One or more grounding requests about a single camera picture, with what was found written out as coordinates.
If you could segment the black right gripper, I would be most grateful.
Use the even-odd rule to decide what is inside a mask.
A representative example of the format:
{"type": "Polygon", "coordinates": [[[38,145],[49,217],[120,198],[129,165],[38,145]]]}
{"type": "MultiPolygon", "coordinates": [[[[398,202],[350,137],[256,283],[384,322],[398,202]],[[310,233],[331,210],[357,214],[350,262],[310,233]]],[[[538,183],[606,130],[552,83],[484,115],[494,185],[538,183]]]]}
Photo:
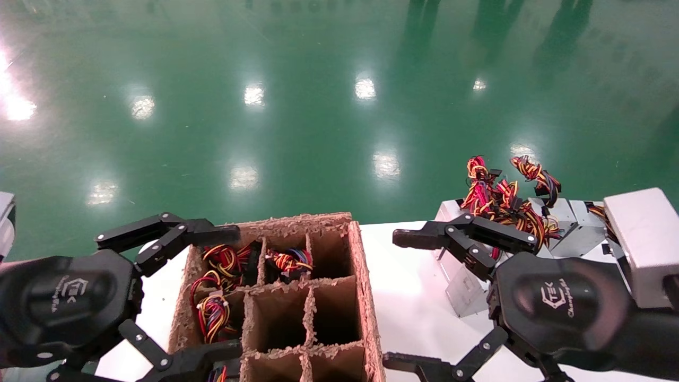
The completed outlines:
{"type": "Polygon", "coordinates": [[[427,221],[420,230],[394,230],[393,244],[443,248],[479,280],[494,279],[488,302],[497,326],[458,363],[387,352],[383,367],[414,373],[421,381],[473,381],[502,346],[538,368],[544,381],[570,381],[558,363],[614,367],[614,341],[636,307],[616,264],[538,258],[532,255],[538,252],[534,235],[470,214],[427,221]],[[495,271],[498,261],[488,246],[518,254],[495,271]]]}

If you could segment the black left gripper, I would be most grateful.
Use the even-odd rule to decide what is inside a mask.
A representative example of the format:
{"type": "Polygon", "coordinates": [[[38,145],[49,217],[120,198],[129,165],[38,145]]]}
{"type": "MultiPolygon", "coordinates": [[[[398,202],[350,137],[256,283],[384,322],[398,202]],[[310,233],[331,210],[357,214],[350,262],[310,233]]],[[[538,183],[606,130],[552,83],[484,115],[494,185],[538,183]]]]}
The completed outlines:
{"type": "MultiPolygon", "coordinates": [[[[169,354],[134,321],[141,311],[142,276],[152,276],[190,245],[237,244],[237,225],[154,215],[100,233],[89,256],[30,259],[2,264],[2,368],[32,368],[67,359],[97,360],[128,341],[151,370],[136,381],[206,381],[214,363],[240,359],[238,340],[184,348],[169,354]],[[153,242],[135,258],[120,254],[153,242]]],[[[122,381],[55,368],[47,381],[122,381]]]]}

